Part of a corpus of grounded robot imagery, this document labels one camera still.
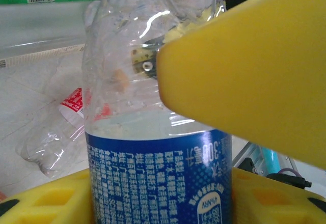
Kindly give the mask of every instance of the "crushed plastic bottle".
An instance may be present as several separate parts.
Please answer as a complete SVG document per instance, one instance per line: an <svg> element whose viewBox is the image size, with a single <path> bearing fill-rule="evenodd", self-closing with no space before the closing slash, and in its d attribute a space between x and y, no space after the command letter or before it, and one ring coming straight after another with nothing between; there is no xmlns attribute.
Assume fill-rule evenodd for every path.
<svg viewBox="0 0 326 224"><path fill-rule="evenodd" d="M82 89L76 89L39 125L32 128L17 149L26 161L41 172L56 177L78 155L84 134Z"/></svg>
<svg viewBox="0 0 326 224"><path fill-rule="evenodd" d="M97 224L232 222L231 136L162 104L155 59L223 12L221 0L101 1L82 66Z"/></svg>

